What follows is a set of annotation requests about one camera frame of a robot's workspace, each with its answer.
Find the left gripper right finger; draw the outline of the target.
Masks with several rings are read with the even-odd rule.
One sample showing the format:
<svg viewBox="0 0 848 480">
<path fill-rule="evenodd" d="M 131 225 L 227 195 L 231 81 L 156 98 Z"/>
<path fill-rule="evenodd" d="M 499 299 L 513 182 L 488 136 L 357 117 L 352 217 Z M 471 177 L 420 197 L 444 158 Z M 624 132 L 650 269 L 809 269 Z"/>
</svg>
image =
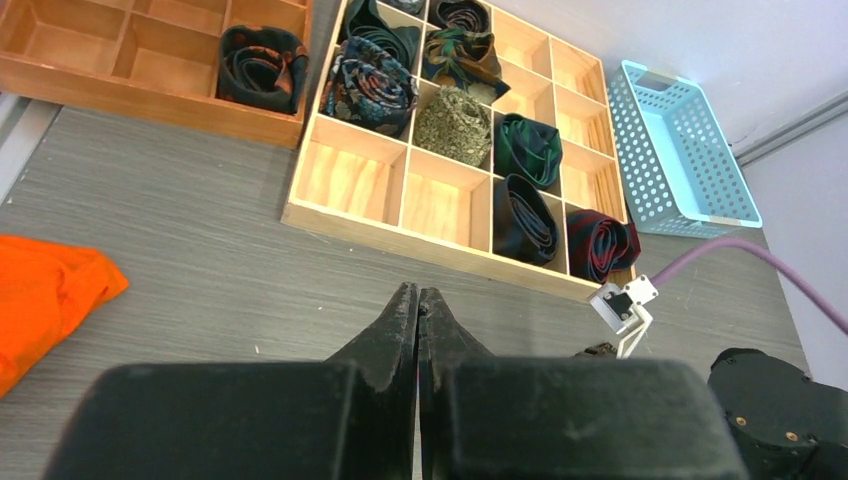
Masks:
<svg viewBox="0 0 848 480">
<path fill-rule="evenodd" d="M 723 411 L 673 360 L 505 357 L 418 304 L 427 479 L 745 479 Z"/>
</svg>

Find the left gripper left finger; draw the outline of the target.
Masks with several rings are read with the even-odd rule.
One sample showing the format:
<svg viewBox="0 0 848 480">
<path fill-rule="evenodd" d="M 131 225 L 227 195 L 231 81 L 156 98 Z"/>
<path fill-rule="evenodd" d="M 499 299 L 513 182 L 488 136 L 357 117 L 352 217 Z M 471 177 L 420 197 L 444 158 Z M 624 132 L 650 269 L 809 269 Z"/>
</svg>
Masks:
<svg viewBox="0 0 848 480">
<path fill-rule="evenodd" d="M 67 423 L 48 479 L 409 478 L 419 289 L 321 361 L 127 364 Z"/>
</svg>

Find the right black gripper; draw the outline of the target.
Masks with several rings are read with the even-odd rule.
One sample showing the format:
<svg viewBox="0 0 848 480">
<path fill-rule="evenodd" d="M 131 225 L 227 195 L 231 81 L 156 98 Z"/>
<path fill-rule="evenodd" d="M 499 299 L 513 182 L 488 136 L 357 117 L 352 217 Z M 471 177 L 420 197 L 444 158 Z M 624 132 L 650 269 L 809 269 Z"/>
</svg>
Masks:
<svg viewBox="0 0 848 480">
<path fill-rule="evenodd" d="M 657 288 L 644 275 L 624 286 L 603 284 L 588 297 L 588 302 L 617 336 L 617 344 L 601 342 L 579 351 L 576 356 L 629 358 L 653 323 L 646 304 L 657 296 Z"/>
</svg>

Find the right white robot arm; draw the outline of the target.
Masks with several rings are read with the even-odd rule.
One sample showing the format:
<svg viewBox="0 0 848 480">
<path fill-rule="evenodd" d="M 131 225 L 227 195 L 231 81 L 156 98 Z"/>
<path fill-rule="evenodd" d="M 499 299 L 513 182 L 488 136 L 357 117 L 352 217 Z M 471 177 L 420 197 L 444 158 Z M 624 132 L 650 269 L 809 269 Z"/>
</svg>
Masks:
<svg viewBox="0 0 848 480">
<path fill-rule="evenodd" d="M 582 356 L 629 357 L 653 321 L 645 306 L 657 295 L 646 276 L 624 286 L 601 285 L 588 302 L 618 340 L 587 347 Z M 717 355 L 707 384 L 751 478 L 846 478 L 846 391 L 818 383 L 759 349 L 743 347 Z"/>
</svg>

